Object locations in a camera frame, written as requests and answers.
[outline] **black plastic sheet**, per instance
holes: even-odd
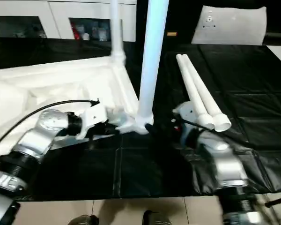
[[[141,51],[124,44],[137,94]],[[110,54],[110,43],[0,39],[0,68]],[[266,46],[164,46],[156,85],[158,122],[188,96],[176,62],[186,53],[232,122],[226,134],[249,177],[250,191],[281,191],[281,61]],[[151,135],[129,133],[50,151],[23,201],[212,195],[209,162],[193,149],[172,148]]]

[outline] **black cable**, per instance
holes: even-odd
[[[234,137],[231,137],[231,136],[229,136],[229,135],[227,135],[227,134],[224,134],[224,133],[222,133],[222,132],[217,132],[217,131],[215,131],[215,130],[213,130],[213,129],[209,129],[209,128],[207,128],[207,127],[205,127],[205,126],[202,126],[202,125],[200,125],[200,124],[198,124],[198,123],[194,123],[194,122],[190,122],[190,121],[188,121],[188,120],[184,120],[184,119],[182,119],[182,118],[180,117],[180,115],[178,115],[178,117],[176,117],[176,119],[179,120],[179,121],[181,121],[181,122],[183,122],[183,123],[187,123],[187,124],[193,125],[193,126],[195,126],[195,127],[201,128],[201,129],[203,129],[203,131],[209,131],[209,132],[214,133],[214,134],[216,134],[216,135],[218,135],[218,136],[220,136],[220,137],[231,139],[231,140],[234,141],[235,143],[241,144],[242,146],[248,147],[248,146],[250,145],[250,147],[252,147],[252,145],[251,145],[250,143],[248,143],[248,142],[244,142],[244,141],[241,141],[241,140],[236,139],[236,138],[234,138]]]
[[[63,104],[67,104],[67,103],[77,103],[77,102],[89,102],[89,103],[93,103],[94,101],[91,100],[68,100],[68,101],[61,101],[61,102],[55,102],[49,105],[45,105],[31,113],[29,113],[28,115],[24,116],[22,119],[20,119],[16,124],[14,124],[7,132],[4,133],[4,135],[0,138],[0,142],[7,136],[9,135],[10,132],[13,131],[13,129],[15,129],[17,126],[19,126],[21,123],[23,123],[27,118],[29,118],[30,116],[38,113],[39,111],[42,111],[44,109],[56,106],[56,105],[63,105]]]
[[[238,138],[231,137],[231,136],[229,136],[229,135],[227,135],[227,134],[225,134],[223,132],[217,132],[215,130],[211,130],[211,129],[205,127],[205,126],[202,126],[200,124],[193,123],[193,122],[190,122],[188,120],[184,120],[181,117],[180,118],[176,118],[176,119],[181,121],[181,122],[183,122],[183,123],[187,123],[187,124],[193,125],[195,127],[202,128],[203,131],[204,130],[209,131],[209,132],[211,132],[213,134],[216,134],[216,135],[218,135],[218,136],[220,136],[222,138],[228,138],[228,139],[232,140],[233,142],[235,142],[237,144],[240,144],[240,145],[242,145],[242,146],[244,146],[246,148],[249,148],[249,149],[254,149],[254,150],[258,150],[258,149],[260,149],[260,150],[275,150],[275,149],[277,149],[276,146],[273,146],[273,147],[267,146],[267,145],[258,145],[257,146],[255,144],[252,144],[252,143],[249,143],[249,142],[246,142],[246,141],[242,141],[242,140],[240,140]]]

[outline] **red object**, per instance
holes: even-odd
[[[75,40],[79,40],[80,39],[80,35],[79,35],[77,29],[75,28],[75,24],[71,23],[71,27],[72,27],[72,31],[73,31]]]

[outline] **white cabinet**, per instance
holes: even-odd
[[[0,0],[0,38],[110,41],[109,0],[71,1]],[[123,41],[134,42],[136,0],[118,1]]]
[[[50,2],[61,38],[74,39],[77,31],[92,39],[110,40],[108,3]],[[136,5],[120,4],[123,41],[135,41]]]
[[[0,37],[60,38],[46,1],[0,0]]]

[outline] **white pipe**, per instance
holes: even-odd
[[[118,0],[111,0],[111,57],[113,62],[125,63],[125,53],[122,42],[122,28],[119,17],[119,3]]]
[[[198,90],[193,83],[192,77],[190,76],[181,54],[176,55],[176,59],[182,74],[182,78],[187,90],[189,99],[191,100],[194,113],[196,115],[196,122],[209,129],[214,128],[212,117],[207,113],[207,110],[200,98]]]
[[[169,0],[149,0],[139,109],[135,117],[139,127],[153,123],[152,107],[168,6]]]
[[[207,109],[207,112],[212,116],[214,121],[214,129],[218,132],[225,131],[231,127],[231,122],[228,117],[223,114],[215,102],[214,98],[211,96],[201,77],[199,76],[196,68],[193,66],[192,62],[186,54],[183,55],[184,62],[187,69],[192,76],[193,82],[197,87],[200,97]]]

